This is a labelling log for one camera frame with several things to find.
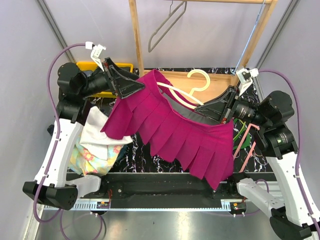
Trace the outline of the white garment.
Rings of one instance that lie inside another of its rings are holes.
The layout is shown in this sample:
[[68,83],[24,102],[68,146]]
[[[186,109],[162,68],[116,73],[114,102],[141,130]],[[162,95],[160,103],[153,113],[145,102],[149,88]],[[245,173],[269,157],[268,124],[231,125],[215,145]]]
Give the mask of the white garment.
[[95,157],[105,161],[117,158],[122,147],[133,142],[130,136],[114,139],[101,132],[107,121],[108,117],[97,106],[93,106],[89,111],[79,140],[82,147]]

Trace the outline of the green hanger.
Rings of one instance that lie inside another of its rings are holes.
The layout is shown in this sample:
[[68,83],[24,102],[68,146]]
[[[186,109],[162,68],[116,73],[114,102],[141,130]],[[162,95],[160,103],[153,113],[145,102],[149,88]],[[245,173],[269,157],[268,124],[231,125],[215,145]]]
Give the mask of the green hanger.
[[[236,122],[234,122],[235,121],[235,119],[233,120],[233,123],[234,123],[234,131],[236,132],[235,133],[235,135],[238,133],[238,131],[241,129],[241,127],[242,127],[242,124],[239,122],[239,121],[236,121]],[[238,124],[240,124],[241,125],[241,127],[240,127],[240,129],[237,129],[236,128],[236,126],[238,125]],[[239,137],[243,137],[244,136],[244,133],[245,133],[245,131],[247,130],[247,124],[246,124],[246,129],[244,130],[244,132],[239,136]],[[251,144],[251,136],[250,136],[250,134],[248,133],[246,136],[245,136],[245,139],[244,139],[244,141],[243,141],[243,143],[241,144],[241,147],[240,147],[240,149],[242,150],[242,149],[245,149],[246,147],[249,147],[250,146],[250,144]]]

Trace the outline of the yellow-green hanger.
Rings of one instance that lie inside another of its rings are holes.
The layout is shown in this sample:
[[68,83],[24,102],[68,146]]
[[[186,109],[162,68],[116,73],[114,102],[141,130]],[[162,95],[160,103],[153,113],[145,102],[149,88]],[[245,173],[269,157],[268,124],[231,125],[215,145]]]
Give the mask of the yellow-green hanger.
[[239,136],[245,131],[246,129],[246,122],[242,121],[240,119],[235,119],[234,122],[240,122],[242,124],[241,129],[238,131],[238,133],[233,137],[233,142],[236,142]]

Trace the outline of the magenta pleated skirt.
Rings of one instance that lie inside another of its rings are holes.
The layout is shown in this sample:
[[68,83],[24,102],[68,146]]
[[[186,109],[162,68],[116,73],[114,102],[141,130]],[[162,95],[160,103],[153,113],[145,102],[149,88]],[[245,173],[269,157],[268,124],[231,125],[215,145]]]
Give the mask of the magenta pleated skirt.
[[205,124],[180,114],[169,89],[157,84],[170,83],[157,69],[137,81],[145,88],[117,98],[101,132],[114,140],[139,134],[144,144],[150,144],[151,156],[170,163],[178,160],[183,170],[205,178],[216,190],[234,171],[233,122]]

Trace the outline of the floral pastel garment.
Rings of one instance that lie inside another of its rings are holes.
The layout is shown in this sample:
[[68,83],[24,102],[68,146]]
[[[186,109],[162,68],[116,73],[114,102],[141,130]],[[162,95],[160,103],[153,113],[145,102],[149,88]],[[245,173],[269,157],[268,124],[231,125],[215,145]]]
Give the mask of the floral pastel garment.
[[68,168],[78,175],[106,175],[118,159],[124,154],[123,145],[108,145],[107,158],[102,159],[92,154],[78,142],[74,145]]

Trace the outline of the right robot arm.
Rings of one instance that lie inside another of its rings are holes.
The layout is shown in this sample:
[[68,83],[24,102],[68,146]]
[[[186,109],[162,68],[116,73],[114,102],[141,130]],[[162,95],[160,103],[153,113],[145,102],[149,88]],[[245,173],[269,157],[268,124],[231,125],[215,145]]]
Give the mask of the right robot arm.
[[298,145],[286,125],[295,113],[291,97],[280,90],[271,92],[262,102],[240,98],[239,90],[230,86],[215,99],[196,107],[195,111],[225,124],[231,119],[257,126],[254,143],[267,157],[282,194],[273,197],[246,173],[234,173],[227,179],[227,192],[251,201],[269,219],[274,233],[282,240],[317,240],[320,237],[320,212],[300,170]]

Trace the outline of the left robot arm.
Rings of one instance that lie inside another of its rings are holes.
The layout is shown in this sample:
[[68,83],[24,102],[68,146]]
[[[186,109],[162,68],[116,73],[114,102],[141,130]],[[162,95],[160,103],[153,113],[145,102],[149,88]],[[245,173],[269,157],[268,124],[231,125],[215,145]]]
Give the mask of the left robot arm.
[[97,175],[87,175],[67,180],[67,168],[76,140],[88,118],[92,95],[109,90],[121,99],[145,88],[134,73],[119,68],[108,57],[90,75],[75,63],[68,62],[59,67],[57,84],[58,104],[53,106],[56,114],[53,136],[37,175],[26,181],[22,191],[33,200],[33,204],[70,210],[76,200],[92,193],[103,198],[108,186]]

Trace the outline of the wooden hanger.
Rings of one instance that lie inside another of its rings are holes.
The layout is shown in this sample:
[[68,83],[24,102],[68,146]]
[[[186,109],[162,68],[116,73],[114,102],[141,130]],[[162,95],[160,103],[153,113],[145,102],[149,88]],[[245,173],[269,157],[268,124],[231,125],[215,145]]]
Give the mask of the wooden hanger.
[[206,73],[204,70],[201,69],[193,69],[191,71],[189,71],[188,73],[186,72],[178,72],[178,71],[163,71],[162,74],[165,76],[165,74],[169,74],[170,77],[186,77],[186,78],[191,78],[191,76],[193,74],[200,74],[205,78],[205,85],[203,87],[193,87],[189,93],[173,86],[173,85],[169,85],[163,82],[157,82],[158,86],[162,86],[165,87],[167,89],[169,89],[169,91],[171,92],[171,94],[173,95],[173,97],[182,105],[184,105],[185,107],[194,110],[196,108],[195,105],[191,105],[190,103],[187,103],[186,101],[184,101],[183,99],[181,99],[178,95],[177,92],[180,93],[181,95],[184,95],[186,97],[189,97],[190,99],[192,99],[193,101],[195,101],[199,106],[204,105],[204,103],[202,103],[200,100],[198,100],[197,98],[195,98],[193,96],[194,92],[203,92],[205,91],[211,84],[211,78],[209,76],[208,73]]

